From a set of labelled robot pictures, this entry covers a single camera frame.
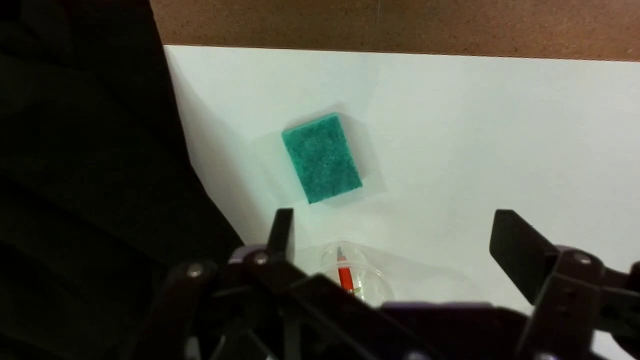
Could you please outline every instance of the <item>red marker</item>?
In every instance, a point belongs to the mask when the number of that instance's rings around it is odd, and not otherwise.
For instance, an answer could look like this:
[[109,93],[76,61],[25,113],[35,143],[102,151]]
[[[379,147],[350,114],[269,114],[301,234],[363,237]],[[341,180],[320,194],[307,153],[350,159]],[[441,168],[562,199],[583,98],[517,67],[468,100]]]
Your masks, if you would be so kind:
[[338,246],[338,277],[339,277],[339,286],[354,295],[354,279],[351,279],[351,268],[348,267],[339,246]]

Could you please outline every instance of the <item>screw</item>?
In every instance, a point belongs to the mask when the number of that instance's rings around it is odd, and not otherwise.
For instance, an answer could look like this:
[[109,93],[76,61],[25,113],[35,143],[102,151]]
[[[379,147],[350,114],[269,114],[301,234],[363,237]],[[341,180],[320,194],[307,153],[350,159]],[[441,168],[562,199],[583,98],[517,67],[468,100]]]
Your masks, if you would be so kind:
[[201,273],[204,273],[204,267],[201,267],[200,263],[193,263],[193,264],[189,264],[189,267],[186,268],[186,277],[189,277],[189,279],[200,279]]
[[255,264],[266,264],[266,263],[268,263],[268,254],[266,254],[266,253],[257,253],[257,254],[253,257],[253,263],[255,263]]
[[574,258],[575,258],[575,263],[579,263],[579,264],[583,264],[583,267],[589,267],[589,264],[591,264],[591,258],[585,257],[585,254],[575,253]]
[[559,360],[559,359],[549,353],[538,353],[534,360]]

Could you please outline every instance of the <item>green sponge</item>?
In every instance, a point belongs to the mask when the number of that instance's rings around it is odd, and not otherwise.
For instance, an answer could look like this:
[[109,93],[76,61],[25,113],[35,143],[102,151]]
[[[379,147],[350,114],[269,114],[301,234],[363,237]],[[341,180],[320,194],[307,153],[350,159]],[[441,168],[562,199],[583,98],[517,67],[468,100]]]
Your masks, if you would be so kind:
[[362,186],[335,114],[286,128],[282,141],[310,204]]

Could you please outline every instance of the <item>white table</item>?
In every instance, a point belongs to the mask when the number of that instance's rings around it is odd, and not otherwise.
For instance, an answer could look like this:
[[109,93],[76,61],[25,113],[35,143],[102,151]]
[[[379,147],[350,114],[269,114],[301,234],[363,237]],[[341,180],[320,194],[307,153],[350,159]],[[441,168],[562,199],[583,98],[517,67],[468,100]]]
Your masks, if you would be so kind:
[[[245,243],[264,243],[273,210],[293,207],[304,270],[317,270],[317,248],[346,241],[362,246],[393,301],[528,310],[488,257],[496,209],[517,210],[551,243],[609,268],[640,261],[640,65],[165,54],[207,194]],[[278,137],[326,113],[343,119],[363,189],[310,207]]]

